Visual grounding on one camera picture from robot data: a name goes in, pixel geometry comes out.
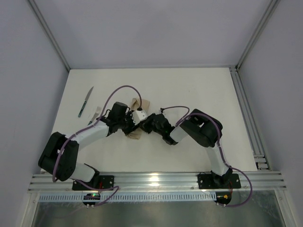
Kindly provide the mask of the beige cloth napkin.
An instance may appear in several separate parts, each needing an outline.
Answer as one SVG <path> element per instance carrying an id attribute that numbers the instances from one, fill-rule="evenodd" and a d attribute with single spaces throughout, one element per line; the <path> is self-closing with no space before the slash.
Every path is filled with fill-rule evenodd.
<path id="1" fill-rule="evenodd" d="M 130 105 L 130 112 L 133 112 L 135 110 L 144 110 L 146 113 L 148 113 L 149 106 L 150 106 L 150 101 L 145 99 L 140 100 L 139 98 L 133 98 Z M 135 132 L 131 133 L 126 137 L 133 140 L 139 140 L 142 135 L 142 130 L 140 129 L 139 124 L 137 125 L 137 127 L 138 128 Z"/>

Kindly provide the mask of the silver fork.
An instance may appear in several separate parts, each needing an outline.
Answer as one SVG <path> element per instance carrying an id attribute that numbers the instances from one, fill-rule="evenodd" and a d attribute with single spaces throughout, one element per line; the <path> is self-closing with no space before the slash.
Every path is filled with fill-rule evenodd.
<path id="1" fill-rule="evenodd" d="M 98 107 L 96 108 L 96 111 L 95 111 L 94 115 L 92 116 L 91 120 L 89 121 L 88 125 L 93 124 L 94 121 L 97 119 L 97 117 L 100 115 L 100 113 L 101 113 L 101 107 L 98 106 Z"/>

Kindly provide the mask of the green handled knife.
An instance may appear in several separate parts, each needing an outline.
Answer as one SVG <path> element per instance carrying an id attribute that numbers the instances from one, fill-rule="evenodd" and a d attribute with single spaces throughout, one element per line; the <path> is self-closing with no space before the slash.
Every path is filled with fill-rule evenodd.
<path id="1" fill-rule="evenodd" d="M 84 99 L 83 105 L 82 105 L 82 107 L 81 107 L 81 109 L 80 109 L 80 112 L 79 112 L 79 114 L 78 114 L 78 118 L 80 118 L 80 117 L 82 116 L 82 113 L 83 113 L 83 111 L 84 111 L 84 109 L 85 109 L 85 107 L 86 107 L 86 104 L 87 104 L 87 102 L 88 102 L 88 99 L 89 99 L 89 97 L 90 97 L 90 95 L 91 95 L 93 89 L 94 89 L 94 86 L 92 86 L 92 87 L 90 88 L 90 90 L 88 91 L 88 93 L 86 94 L 86 97 L 85 97 L 85 99 Z"/>

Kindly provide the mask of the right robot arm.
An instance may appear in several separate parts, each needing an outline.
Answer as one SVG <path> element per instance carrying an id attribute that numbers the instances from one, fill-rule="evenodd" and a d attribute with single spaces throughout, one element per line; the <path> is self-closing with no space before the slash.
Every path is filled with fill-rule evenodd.
<path id="1" fill-rule="evenodd" d="M 163 114 L 151 114 L 139 124 L 146 133 L 155 132 L 169 145 L 177 145 L 186 136 L 205 148 L 211 162 L 211 172 L 199 173 L 197 182 L 199 189 L 231 189 L 233 170 L 226 163 L 220 138 L 222 124 L 215 118 L 194 109 L 180 124 L 172 126 Z"/>

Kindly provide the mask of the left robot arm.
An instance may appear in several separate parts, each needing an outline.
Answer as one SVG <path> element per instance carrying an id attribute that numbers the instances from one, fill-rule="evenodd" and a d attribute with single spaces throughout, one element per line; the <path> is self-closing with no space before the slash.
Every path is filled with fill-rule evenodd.
<path id="1" fill-rule="evenodd" d="M 146 112 L 141 108 L 127 109 L 127 105 L 116 102 L 107 116 L 101 116 L 95 123 L 74 134 L 54 132 L 38 160 L 38 166 L 52 174 L 54 181 L 73 179 L 89 183 L 92 187 L 97 183 L 99 171 L 87 164 L 78 163 L 78 153 L 118 130 L 126 135 L 136 130 L 139 123 L 146 119 Z"/>

